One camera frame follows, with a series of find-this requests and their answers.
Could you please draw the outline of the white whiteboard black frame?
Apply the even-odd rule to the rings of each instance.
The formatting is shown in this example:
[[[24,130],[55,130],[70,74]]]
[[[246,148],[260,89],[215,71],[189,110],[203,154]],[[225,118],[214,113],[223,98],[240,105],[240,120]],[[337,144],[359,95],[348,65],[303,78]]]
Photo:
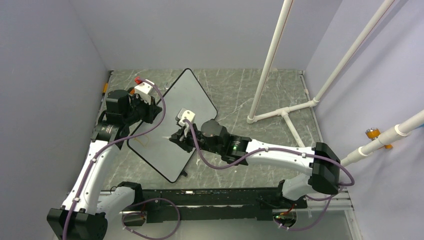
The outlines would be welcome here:
[[[132,133],[134,138],[127,141],[127,146],[168,182],[174,183],[188,164],[192,153],[163,137],[171,136],[180,129],[176,116],[182,108],[195,113],[194,122],[197,127],[215,119],[218,110],[189,68],[182,71],[163,94],[163,98],[166,105],[165,117],[159,114],[152,124],[141,122]]]

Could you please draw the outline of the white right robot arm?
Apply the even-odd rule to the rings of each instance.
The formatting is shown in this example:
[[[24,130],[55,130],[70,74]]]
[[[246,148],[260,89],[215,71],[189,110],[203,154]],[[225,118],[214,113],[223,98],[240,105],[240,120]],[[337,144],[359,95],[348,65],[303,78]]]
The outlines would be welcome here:
[[[247,136],[231,134],[227,128],[211,119],[201,128],[183,120],[180,129],[168,140],[190,153],[206,151],[219,155],[224,165],[214,165],[200,155],[210,168],[224,170],[238,165],[267,165],[292,169],[299,174],[278,184],[276,203],[289,207],[294,201],[311,193],[336,195],[340,189],[340,160],[327,144],[318,142],[314,147],[288,147],[269,144]]]

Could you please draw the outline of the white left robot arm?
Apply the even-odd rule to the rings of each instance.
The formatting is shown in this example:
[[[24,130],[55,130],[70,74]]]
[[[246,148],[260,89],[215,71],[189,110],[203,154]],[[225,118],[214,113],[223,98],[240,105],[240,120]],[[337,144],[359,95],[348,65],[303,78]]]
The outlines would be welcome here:
[[[81,172],[60,208],[46,217],[59,240],[102,240],[108,224],[126,207],[139,209],[144,203],[142,186],[124,181],[103,201],[102,184],[113,160],[139,121],[151,124],[162,111],[149,90],[113,90],[105,99],[90,138]]]

